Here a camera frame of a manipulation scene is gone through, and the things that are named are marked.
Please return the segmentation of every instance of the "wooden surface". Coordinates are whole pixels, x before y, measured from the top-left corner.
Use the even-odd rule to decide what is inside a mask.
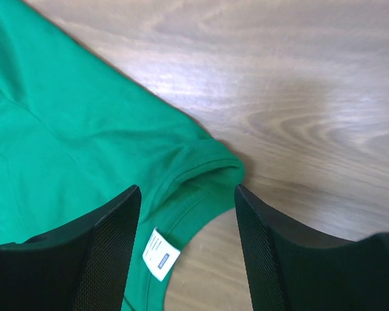
[[[389,0],[28,0],[239,154],[316,229],[389,229]],[[251,310],[234,211],[178,261],[166,311]]]

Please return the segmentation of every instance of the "green cloth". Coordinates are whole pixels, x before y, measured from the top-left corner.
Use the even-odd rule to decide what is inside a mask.
[[[123,310],[163,310],[170,277],[141,256],[154,227],[181,249],[232,208],[242,163],[188,116],[18,0],[0,0],[0,244],[87,213],[132,184],[143,203]]]

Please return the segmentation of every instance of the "wood grain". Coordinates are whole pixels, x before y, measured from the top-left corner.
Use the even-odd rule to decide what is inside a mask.
[[[389,0],[27,2],[230,145],[277,209],[389,230]],[[251,309],[230,211],[185,249],[165,310]]]

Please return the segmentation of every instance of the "white tag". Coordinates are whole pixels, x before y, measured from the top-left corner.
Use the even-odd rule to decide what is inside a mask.
[[[151,274],[161,282],[179,255],[180,251],[172,247],[154,228],[143,253],[143,260]]]

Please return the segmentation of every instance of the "clothing label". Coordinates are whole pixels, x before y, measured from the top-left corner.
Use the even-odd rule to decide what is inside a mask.
[[[180,255],[154,228],[143,253],[143,260],[151,274],[160,282],[165,278]]]

